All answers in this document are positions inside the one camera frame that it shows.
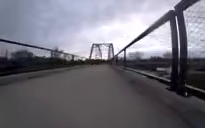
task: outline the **cloud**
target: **cloud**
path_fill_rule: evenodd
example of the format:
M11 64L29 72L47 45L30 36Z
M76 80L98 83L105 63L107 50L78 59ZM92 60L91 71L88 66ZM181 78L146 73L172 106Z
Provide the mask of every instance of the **cloud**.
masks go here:
M0 0L0 37L85 55L111 41L117 51L177 1Z

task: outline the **guardrail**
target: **guardrail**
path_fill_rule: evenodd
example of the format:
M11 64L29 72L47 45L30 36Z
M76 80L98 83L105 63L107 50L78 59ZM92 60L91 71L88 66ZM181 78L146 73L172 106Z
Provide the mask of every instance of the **guardrail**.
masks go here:
M0 38L0 76L85 64L86 58Z
M205 0L182 0L119 51L112 63L165 81L180 95L205 95L204 45Z

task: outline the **railing post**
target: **railing post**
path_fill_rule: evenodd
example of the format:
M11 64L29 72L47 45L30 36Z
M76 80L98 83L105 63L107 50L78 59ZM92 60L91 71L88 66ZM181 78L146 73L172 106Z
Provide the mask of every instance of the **railing post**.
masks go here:
M186 75L187 75L187 58L188 58L188 42L187 42L187 31L185 25L185 19L183 14L183 7L179 4L175 6L178 32L180 39L180 72L179 72L179 85L177 91L179 94L187 96Z
M126 49L124 50L124 67L126 67Z
M176 91L178 88L178 34L175 18L175 11L170 14L170 28L172 39L172 65L171 65L171 85L170 90Z

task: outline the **pavement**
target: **pavement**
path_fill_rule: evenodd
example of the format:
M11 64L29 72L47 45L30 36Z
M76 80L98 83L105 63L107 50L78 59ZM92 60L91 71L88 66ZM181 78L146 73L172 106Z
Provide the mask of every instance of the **pavement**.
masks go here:
M0 86L0 128L194 127L155 93L136 86L145 85L108 65Z

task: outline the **tree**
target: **tree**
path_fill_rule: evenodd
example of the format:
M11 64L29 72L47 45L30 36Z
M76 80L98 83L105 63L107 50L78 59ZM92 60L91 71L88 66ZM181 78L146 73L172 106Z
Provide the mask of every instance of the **tree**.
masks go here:
M144 53L142 53L142 52L130 52L128 54L128 57L130 60L141 60L143 55L144 55Z
M12 59L33 58L34 54L28 50L19 50L11 53Z
M171 59L171 58L172 58L172 53L171 53L171 52L165 52L165 53L163 54L163 58L165 58L165 59Z

